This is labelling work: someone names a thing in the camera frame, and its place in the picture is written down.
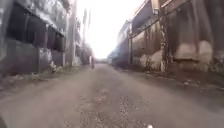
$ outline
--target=sky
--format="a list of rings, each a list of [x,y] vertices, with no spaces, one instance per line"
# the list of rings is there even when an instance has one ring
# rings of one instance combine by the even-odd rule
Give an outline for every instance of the sky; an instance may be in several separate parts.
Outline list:
[[[91,25],[87,43],[98,59],[107,58],[117,45],[117,35],[126,20],[144,0],[81,0],[79,5],[91,8]]]

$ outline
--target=asphalt road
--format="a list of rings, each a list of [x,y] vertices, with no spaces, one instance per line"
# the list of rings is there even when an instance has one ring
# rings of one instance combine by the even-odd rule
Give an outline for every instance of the asphalt road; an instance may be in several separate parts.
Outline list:
[[[0,128],[224,127],[224,109],[212,99],[158,83],[97,65],[1,99]]]

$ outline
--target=building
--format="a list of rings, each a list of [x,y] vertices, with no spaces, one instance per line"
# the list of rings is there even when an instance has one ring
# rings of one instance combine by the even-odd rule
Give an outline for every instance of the building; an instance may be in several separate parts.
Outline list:
[[[132,21],[133,60],[160,70],[163,26],[169,69],[223,72],[223,7],[222,0],[146,0]]]
[[[0,0],[0,73],[73,65],[80,41],[77,0]]]
[[[129,58],[129,30],[131,27],[131,20],[127,20],[119,31],[117,36],[117,47],[109,56],[112,64],[118,66],[128,65]]]

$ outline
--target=road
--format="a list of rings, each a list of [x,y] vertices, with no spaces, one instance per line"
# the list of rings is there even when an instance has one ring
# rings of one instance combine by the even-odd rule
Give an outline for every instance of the road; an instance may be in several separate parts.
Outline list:
[[[223,106],[158,83],[97,65],[1,99],[0,127],[223,128]]]

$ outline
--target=broken window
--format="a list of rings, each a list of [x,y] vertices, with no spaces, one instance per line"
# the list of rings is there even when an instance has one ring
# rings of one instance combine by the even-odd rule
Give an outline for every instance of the broken window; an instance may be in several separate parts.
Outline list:
[[[64,36],[39,17],[15,3],[9,19],[7,37],[36,47],[64,51]]]
[[[15,3],[9,19],[7,37],[31,43],[35,46],[44,46],[44,32],[46,24],[27,9]]]
[[[56,33],[53,49],[59,52],[64,52],[64,37],[59,33]]]
[[[19,41],[24,40],[25,24],[27,20],[25,12],[26,11],[22,7],[18,6],[17,4],[14,5],[8,23],[8,37],[14,38]]]

